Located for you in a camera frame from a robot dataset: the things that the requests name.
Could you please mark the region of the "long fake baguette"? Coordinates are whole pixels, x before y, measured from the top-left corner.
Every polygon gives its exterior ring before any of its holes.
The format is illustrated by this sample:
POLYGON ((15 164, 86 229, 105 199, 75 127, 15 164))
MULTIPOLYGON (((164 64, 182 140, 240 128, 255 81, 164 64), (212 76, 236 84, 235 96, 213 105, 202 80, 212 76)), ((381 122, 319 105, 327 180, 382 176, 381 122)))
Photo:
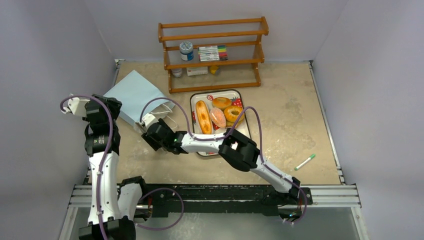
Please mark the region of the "long fake baguette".
POLYGON ((205 135, 212 134, 213 126, 206 103, 203 100, 197 101, 195 104, 195 110, 201 132, 205 135))

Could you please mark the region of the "light blue paper bag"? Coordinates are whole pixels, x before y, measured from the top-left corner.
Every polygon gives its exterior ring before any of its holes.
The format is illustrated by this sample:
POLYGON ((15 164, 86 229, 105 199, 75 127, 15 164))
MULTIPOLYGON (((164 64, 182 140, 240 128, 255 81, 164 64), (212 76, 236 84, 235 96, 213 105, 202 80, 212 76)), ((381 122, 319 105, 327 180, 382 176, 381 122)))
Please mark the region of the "light blue paper bag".
POLYGON ((140 118, 165 118, 173 112, 175 104, 164 99, 165 95, 136 70, 131 71, 104 95, 122 103, 119 117, 133 129, 142 133, 140 118))

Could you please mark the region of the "pink sugared fake donut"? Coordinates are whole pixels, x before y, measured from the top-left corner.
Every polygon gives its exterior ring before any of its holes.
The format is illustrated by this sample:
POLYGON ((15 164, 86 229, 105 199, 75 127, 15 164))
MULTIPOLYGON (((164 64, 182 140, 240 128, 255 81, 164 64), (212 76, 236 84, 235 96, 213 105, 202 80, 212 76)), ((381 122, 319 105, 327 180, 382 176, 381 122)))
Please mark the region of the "pink sugared fake donut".
POLYGON ((225 117, 224 112, 217 108, 217 107, 213 107, 210 111, 209 111, 209 116, 211 121, 219 128, 225 128, 227 125, 227 120, 225 117))

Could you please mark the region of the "orange bagel fake bread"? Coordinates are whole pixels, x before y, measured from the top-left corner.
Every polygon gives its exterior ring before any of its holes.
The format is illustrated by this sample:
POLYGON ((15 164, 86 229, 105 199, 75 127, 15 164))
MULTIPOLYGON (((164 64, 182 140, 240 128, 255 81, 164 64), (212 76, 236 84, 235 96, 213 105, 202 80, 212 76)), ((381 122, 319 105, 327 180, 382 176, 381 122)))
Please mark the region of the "orange bagel fake bread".
POLYGON ((224 111, 232 105, 232 101, 227 97, 216 97, 212 100, 212 106, 224 111))

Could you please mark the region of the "glazed ring fake donut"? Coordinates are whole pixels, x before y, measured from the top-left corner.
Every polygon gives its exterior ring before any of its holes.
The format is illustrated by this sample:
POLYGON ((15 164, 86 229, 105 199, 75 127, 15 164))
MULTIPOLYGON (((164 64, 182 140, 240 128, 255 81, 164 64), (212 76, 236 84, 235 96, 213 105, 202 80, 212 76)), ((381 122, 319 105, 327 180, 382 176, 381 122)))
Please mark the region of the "glazed ring fake donut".
POLYGON ((243 108, 237 105, 231 105, 223 110, 225 119, 227 122, 235 123, 237 118, 240 116, 243 108))

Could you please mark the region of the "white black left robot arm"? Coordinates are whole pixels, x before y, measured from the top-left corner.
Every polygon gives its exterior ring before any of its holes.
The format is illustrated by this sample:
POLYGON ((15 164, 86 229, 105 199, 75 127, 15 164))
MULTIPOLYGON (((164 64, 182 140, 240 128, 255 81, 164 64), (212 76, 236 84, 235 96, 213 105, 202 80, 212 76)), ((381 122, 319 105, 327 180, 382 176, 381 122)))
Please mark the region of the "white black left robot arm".
POLYGON ((121 136, 116 120, 122 103, 94 94, 84 105, 84 148, 92 174, 92 196, 87 226, 78 230, 80 240, 134 240, 136 206, 146 203, 149 191, 142 177, 117 183, 121 136))

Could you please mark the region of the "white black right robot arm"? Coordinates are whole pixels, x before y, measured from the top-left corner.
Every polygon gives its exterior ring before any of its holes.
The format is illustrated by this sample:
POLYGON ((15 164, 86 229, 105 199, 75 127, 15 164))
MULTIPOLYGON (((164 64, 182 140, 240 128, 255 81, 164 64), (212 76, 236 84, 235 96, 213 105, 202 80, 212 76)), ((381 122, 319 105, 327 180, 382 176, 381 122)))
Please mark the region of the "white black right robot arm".
POLYGON ((239 132, 227 130, 219 134, 190 134, 173 131, 162 119, 139 123, 142 138, 155 150, 174 155, 210 152, 221 156, 231 167, 252 172, 266 180, 288 204, 300 198, 300 182, 284 173, 263 157, 256 142, 239 132))

